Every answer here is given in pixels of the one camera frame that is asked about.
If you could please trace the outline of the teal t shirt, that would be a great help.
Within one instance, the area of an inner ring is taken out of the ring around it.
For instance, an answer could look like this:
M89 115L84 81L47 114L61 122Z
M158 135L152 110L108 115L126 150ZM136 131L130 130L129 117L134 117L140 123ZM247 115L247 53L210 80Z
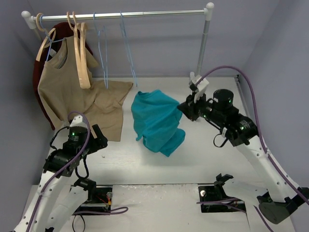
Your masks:
M179 128L182 112L179 102L157 89L139 91L131 105L136 141L154 153L170 155L184 142L185 131Z

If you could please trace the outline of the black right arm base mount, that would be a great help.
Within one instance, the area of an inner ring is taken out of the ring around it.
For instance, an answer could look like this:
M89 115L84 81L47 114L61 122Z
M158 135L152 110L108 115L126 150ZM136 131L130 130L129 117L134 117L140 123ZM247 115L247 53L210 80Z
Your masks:
M233 213L242 212L246 214L244 201L230 197L223 189L224 184L234 177L230 174L219 174L211 185L198 186L201 213Z

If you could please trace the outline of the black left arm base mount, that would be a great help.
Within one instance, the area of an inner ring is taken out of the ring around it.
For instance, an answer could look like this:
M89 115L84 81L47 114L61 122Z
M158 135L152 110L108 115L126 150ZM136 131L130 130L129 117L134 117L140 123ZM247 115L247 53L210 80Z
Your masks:
M97 215L108 213L112 206L112 186L97 186L91 200L86 200L73 213L73 215Z

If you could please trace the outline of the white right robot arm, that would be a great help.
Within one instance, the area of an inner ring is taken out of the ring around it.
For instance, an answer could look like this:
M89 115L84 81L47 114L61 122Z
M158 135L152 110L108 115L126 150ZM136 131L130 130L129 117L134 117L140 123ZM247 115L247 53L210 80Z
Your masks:
M249 203L273 224L289 218L309 199L309 189L290 181L271 154L263 151L257 126L234 107L233 92L219 89L210 99L203 95L195 101L194 97L194 93L189 95L178 105L178 110L191 121L201 117L217 128L225 141L248 160L264 183L259 187L236 181L230 174L219 174L214 182L214 195L220 200L233 197Z

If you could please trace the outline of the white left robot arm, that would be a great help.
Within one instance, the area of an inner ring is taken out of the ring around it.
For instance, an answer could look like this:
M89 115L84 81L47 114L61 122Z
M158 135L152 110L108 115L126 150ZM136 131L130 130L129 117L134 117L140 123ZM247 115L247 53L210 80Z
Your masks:
M80 162L86 162L88 155L108 145L97 124L70 125L68 139L62 148L54 149L43 166L41 180L26 212L15 232L58 232L66 221L84 202L93 202L97 196L97 184L89 176L78 176L65 200L56 200L72 174L77 173Z

